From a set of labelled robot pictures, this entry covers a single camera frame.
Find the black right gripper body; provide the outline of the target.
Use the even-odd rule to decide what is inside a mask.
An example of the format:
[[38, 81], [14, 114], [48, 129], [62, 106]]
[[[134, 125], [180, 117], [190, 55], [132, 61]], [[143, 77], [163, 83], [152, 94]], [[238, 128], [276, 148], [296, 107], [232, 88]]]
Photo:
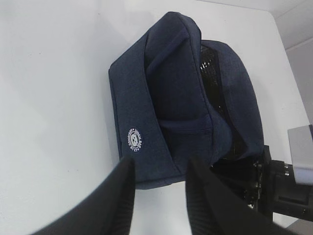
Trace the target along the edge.
[[313, 218], [313, 187], [297, 184], [292, 165], [272, 160], [267, 145], [259, 158], [218, 161], [215, 174], [235, 195], [269, 219], [273, 213]]

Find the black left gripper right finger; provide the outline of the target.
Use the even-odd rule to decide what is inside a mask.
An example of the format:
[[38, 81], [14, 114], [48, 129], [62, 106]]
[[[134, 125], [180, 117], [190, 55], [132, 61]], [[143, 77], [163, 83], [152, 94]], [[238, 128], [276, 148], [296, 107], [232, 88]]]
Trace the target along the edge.
[[197, 157], [188, 163], [185, 192], [194, 235], [292, 234], [249, 208]]

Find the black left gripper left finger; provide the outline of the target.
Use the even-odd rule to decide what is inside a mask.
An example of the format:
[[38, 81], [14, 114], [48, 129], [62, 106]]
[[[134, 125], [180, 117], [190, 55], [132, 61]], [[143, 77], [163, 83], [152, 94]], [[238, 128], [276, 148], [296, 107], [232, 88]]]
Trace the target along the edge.
[[135, 165], [123, 158], [86, 199], [37, 235], [127, 235], [134, 210]]

